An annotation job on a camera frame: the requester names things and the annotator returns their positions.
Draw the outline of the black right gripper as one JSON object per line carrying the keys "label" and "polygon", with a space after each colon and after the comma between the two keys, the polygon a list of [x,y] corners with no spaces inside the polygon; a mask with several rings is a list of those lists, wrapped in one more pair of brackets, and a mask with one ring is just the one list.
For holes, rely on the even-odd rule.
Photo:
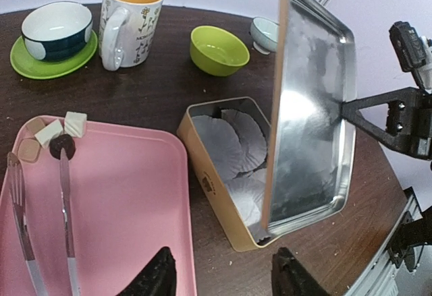
{"label": "black right gripper", "polygon": [[[388,104],[385,130],[367,121],[360,109]],[[341,104],[343,119],[395,152],[431,160],[431,95],[407,87]]]}

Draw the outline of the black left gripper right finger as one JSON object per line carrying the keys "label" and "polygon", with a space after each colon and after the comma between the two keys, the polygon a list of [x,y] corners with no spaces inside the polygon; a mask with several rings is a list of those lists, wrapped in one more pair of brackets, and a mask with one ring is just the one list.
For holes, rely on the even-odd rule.
{"label": "black left gripper right finger", "polygon": [[271,286],[277,296],[329,295],[286,247],[273,254]]}

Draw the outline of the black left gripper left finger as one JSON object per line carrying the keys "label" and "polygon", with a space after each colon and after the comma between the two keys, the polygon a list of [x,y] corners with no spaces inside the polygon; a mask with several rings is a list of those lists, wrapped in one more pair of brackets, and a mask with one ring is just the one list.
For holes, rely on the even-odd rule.
{"label": "black left gripper left finger", "polygon": [[177,270],[169,247],[162,247],[118,295],[175,296]]}

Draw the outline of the bear print tin lid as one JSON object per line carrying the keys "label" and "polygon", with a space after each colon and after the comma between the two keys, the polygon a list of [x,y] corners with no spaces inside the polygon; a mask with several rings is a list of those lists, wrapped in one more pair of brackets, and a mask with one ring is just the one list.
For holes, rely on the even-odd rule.
{"label": "bear print tin lid", "polygon": [[262,227],[275,236],[339,212],[350,189],[356,129],[352,31],[316,0],[279,0]]}

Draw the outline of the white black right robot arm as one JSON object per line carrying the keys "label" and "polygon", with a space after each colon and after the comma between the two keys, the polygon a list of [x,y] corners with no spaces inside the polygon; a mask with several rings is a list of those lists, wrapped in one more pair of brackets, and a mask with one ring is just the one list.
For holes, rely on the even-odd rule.
{"label": "white black right robot arm", "polygon": [[[367,121],[360,110],[388,105],[385,129]],[[431,161],[431,95],[418,88],[403,88],[375,96],[343,102],[341,117],[390,150]],[[422,218],[402,223],[387,245],[390,258],[400,267],[408,252],[431,245],[431,209]]]}

